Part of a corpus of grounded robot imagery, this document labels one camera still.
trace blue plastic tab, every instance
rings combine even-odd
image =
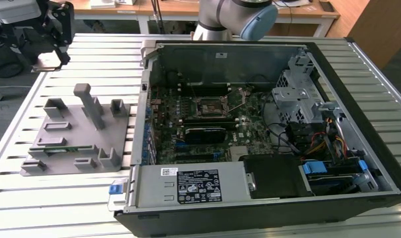
[[[122,184],[114,184],[110,186],[110,195],[114,194],[123,194],[123,185]]]
[[[305,174],[318,174],[318,173],[326,173],[328,169],[325,166],[325,163],[321,161],[309,161],[302,166]]]
[[[312,173],[312,170],[309,169],[309,166],[308,165],[302,165],[302,168],[304,168],[305,174],[309,175]]]
[[[358,164],[360,164],[360,166],[361,166],[362,171],[366,171],[366,170],[368,170],[368,165],[366,165],[365,161],[364,161],[364,160],[360,160],[360,161],[358,161]]]

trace metal slotted table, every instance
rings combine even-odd
[[[143,40],[189,40],[189,36],[78,34],[71,62],[59,72],[41,73],[0,142],[0,237],[132,237],[107,209],[108,186],[128,176],[130,155],[115,173],[23,177],[20,165],[43,123],[43,105],[74,96],[76,83],[90,83],[100,103],[122,98],[131,104],[124,151],[131,152],[142,67]],[[265,41],[313,41],[340,75],[366,117],[401,164],[401,95],[356,44],[344,39],[281,38]],[[187,237],[401,238],[401,204],[374,209],[345,222],[255,229]]]

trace green circuit board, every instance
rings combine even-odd
[[[274,152],[267,129],[262,121],[261,105],[263,93],[241,94],[246,87],[231,87],[225,97],[183,97],[177,89],[154,88],[154,134],[156,144],[156,164],[199,163],[203,160],[177,160],[185,155],[214,155],[215,162],[231,161],[230,147],[246,146],[249,154]],[[226,131],[222,143],[187,145],[185,143],[185,119],[233,118],[237,128]]]

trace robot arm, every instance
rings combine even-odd
[[[270,0],[202,0],[194,40],[259,40],[276,23],[278,11]]]
[[[49,13],[61,25],[53,25]],[[32,42],[24,29],[32,28],[43,41]],[[21,54],[35,71],[52,71],[69,62],[68,45],[74,39],[74,5],[49,0],[0,0],[0,45]],[[60,63],[41,65],[39,55],[55,52]]]

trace motherboard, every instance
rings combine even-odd
[[[261,114],[267,93],[251,90],[230,84],[152,87],[155,164],[229,162],[273,153]]]

